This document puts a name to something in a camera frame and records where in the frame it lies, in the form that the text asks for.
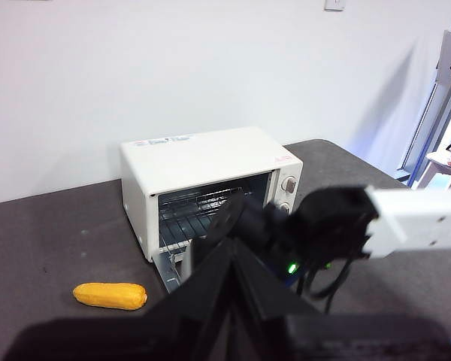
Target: dark gray table surface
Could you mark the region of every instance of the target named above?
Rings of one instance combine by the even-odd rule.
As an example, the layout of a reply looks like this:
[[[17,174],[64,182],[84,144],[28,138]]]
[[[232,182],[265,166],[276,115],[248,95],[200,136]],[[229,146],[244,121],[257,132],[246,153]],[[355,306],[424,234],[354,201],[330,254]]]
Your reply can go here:
[[[331,185],[402,187],[330,142],[304,141],[287,148],[304,161],[298,203],[311,190]],[[76,302],[72,289],[93,281],[142,284],[147,303],[127,312]],[[17,333],[33,323],[57,317],[135,317],[165,295],[123,211],[119,180],[0,203],[0,359]],[[423,315],[451,335],[451,251],[356,262],[331,311]]]

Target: cable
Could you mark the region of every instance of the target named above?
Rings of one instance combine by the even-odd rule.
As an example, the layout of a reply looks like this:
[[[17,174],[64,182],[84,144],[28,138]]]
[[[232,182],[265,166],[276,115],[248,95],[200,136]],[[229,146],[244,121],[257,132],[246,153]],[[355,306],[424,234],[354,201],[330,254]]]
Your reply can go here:
[[[297,294],[302,294],[302,287],[305,285],[307,294],[313,299],[324,299],[327,297],[325,301],[324,313],[328,314],[331,310],[332,299],[334,298],[335,293],[337,292],[337,290],[339,290],[339,287],[342,286],[350,273],[350,266],[352,262],[353,258],[349,258],[346,263],[344,263],[344,266],[341,269],[341,272],[339,272],[339,275],[336,277],[336,279],[332,281],[328,286],[316,292],[313,292],[311,290],[311,285],[316,278],[319,267],[313,267],[306,276],[299,280],[298,288],[296,290]]]
[[[298,287],[295,289],[295,293],[300,296],[302,294],[302,289],[304,288],[304,276],[299,278]]]

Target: toaster oven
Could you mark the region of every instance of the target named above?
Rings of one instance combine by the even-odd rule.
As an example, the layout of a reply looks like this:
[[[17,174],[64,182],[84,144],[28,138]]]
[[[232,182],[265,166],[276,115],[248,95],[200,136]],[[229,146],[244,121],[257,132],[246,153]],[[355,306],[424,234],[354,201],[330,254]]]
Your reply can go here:
[[[285,212],[302,161],[256,127],[131,141],[121,145],[123,206],[138,243],[169,292],[176,262],[214,214],[241,192]]]

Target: toaster oven door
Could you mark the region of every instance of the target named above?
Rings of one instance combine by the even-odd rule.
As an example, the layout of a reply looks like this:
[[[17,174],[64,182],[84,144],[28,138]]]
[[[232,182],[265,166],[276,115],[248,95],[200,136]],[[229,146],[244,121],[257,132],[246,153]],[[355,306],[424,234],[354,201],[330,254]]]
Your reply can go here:
[[[159,195],[159,249],[153,261],[168,292],[180,285],[176,262],[182,260],[193,238],[206,236],[219,207],[235,193],[254,197],[265,205],[271,179],[272,172],[268,172]]]

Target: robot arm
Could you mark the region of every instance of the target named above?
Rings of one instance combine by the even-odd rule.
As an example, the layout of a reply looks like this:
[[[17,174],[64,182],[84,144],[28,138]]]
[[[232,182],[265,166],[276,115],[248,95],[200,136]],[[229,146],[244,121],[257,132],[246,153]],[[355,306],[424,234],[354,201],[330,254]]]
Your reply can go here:
[[[373,190],[379,217],[368,225],[363,251],[385,257],[401,250],[451,248],[451,190]]]

